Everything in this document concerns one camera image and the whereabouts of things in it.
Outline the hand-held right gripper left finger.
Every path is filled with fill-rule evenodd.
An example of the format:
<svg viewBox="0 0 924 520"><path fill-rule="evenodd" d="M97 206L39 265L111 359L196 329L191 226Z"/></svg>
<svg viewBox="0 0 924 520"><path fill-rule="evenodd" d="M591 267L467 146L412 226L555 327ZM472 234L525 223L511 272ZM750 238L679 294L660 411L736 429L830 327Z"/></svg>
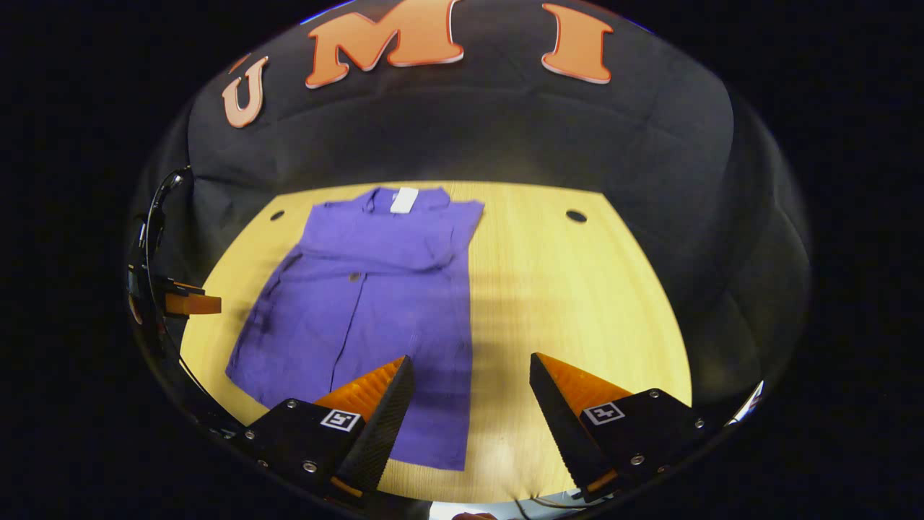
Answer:
<svg viewBox="0 0 924 520"><path fill-rule="evenodd" d="M292 488L340 506L378 490L415 391L405 355L314 402L283 399L229 443Z"/></svg>

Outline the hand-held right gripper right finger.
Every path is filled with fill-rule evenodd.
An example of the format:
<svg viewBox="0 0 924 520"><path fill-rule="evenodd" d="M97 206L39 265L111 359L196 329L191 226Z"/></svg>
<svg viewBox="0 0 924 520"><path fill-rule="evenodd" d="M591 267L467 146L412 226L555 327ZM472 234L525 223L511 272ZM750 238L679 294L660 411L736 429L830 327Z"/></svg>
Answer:
<svg viewBox="0 0 924 520"><path fill-rule="evenodd" d="M540 352L531 355L529 385L586 503L680 467L723 426L665 389L633 393Z"/></svg>

